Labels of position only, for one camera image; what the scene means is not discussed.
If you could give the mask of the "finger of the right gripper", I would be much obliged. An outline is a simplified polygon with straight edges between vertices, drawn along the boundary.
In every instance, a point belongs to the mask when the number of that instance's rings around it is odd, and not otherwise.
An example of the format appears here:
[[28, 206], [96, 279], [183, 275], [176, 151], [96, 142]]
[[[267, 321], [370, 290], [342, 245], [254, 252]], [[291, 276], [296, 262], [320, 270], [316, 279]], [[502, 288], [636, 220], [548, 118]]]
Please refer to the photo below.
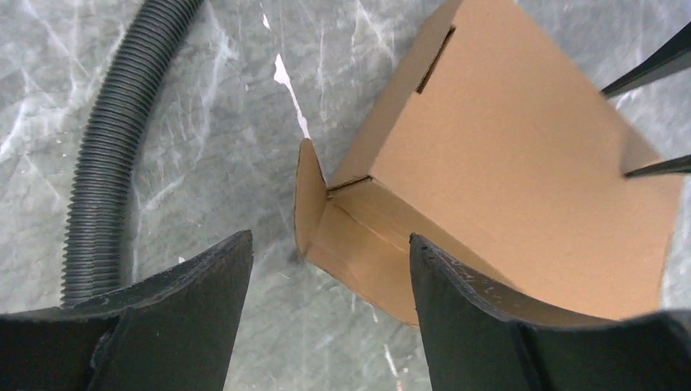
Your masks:
[[690, 23], [649, 58], [611, 82], [601, 93], [612, 98], [690, 68]]
[[641, 178], [666, 174], [690, 174], [691, 155], [660, 161], [626, 172], [625, 178]]

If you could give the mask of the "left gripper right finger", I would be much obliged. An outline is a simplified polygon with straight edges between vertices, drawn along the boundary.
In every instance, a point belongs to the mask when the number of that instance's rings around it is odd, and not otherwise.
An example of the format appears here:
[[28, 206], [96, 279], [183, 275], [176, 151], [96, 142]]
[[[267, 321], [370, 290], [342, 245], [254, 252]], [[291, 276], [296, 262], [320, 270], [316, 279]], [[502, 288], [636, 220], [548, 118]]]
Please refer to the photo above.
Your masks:
[[614, 321], [534, 299], [410, 237], [435, 390], [687, 390], [690, 313]]

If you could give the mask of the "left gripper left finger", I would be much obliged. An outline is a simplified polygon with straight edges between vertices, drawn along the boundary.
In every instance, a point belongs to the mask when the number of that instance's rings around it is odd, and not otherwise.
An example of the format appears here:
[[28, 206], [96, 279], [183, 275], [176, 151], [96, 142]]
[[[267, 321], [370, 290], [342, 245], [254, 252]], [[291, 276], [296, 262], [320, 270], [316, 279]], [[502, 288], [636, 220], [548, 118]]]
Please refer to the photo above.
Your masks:
[[221, 390], [253, 267], [240, 231], [127, 288], [1, 317], [4, 390]]

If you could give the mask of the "brown cardboard box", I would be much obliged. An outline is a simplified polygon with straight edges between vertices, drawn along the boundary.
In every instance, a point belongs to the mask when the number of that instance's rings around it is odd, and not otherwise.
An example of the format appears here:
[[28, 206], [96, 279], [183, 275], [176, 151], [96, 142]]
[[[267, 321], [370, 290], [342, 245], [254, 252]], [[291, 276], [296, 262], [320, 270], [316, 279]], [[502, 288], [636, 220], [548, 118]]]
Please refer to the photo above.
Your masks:
[[300, 146], [299, 252], [415, 325], [408, 239], [549, 304], [659, 309], [682, 181], [631, 179], [653, 148], [512, 1], [448, 1], [423, 24], [325, 181]]

